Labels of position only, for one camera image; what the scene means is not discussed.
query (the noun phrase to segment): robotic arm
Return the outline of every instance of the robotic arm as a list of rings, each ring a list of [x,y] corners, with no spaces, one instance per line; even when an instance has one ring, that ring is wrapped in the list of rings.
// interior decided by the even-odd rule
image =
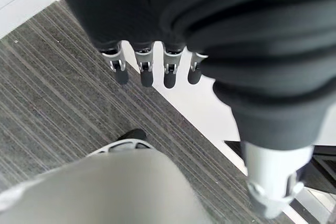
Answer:
[[[274,218],[294,199],[336,99],[335,0],[66,1],[120,84],[128,79],[121,40],[146,87],[153,42],[164,43],[167,88],[187,45],[189,82],[201,71],[216,79],[215,94],[232,109],[256,211]]]

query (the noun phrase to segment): black shoe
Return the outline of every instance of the black shoe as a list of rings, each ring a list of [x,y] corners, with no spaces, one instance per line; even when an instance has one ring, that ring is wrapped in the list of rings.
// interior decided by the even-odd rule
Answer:
[[[119,140],[124,140],[124,139],[129,139],[129,138],[134,138],[134,139],[140,139],[140,140],[147,140],[147,135],[142,129],[134,129],[131,130],[125,134],[123,134],[121,137],[118,138],[117,141]]]

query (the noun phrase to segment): black object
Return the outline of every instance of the black object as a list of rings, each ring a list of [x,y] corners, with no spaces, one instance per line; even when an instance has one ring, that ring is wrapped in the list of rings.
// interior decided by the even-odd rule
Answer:
[[[120,136],[117,139],[117,141],[124,140],[124,139],[130,139],[130,138],[140,139],[140,140],[146,141],[147,140],[147,135],[142,129],[134,129],[134,130],[126,132],[125,134]]]
[[[161,40],[208,55],[202,73],[243,141],[308,146],[336,99],[335,0],[66,1],[99,50]]]
[[[127,73],[127,69],[125,69],[124,71],[121,71],[120,69],[117,69],[117,71],[115,73],[113,73],[116,81],[120,84],[120,85],[125,85],[128,82],[128,73]]]
[[[173,88],[176,83],[176,74],[174,74],[172,71],[165,73],[163,77],[163,83],[166,88]]]
[[[140,72],[141,83],[144,87],[151,87],[153,84],[153,71],[143,70]]]
[[[202,76],[202,73],[199,68],[196,68],[195,71],[189,69],[188,82],[192,85],[195,85],[199,82],[201,76]]]

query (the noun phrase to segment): gray fabric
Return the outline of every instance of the gray fabric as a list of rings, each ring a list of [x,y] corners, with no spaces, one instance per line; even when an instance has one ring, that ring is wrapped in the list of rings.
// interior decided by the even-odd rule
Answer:
[[[0,42],[0,189],[78,160],[143,128],[181,169],[218,223],[257,217],[245,176],[155,89],[118,85],[78,22],[54,3]]]

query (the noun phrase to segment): gray carpet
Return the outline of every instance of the gray carpet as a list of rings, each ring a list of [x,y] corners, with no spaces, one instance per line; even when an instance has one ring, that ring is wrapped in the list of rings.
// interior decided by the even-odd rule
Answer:
[[[128,66],[120,86],[63,2],[0,42],[0,190],[73,162],[126,131],[145,129],[189,179],[218,223],[257,217],[244,175]]]

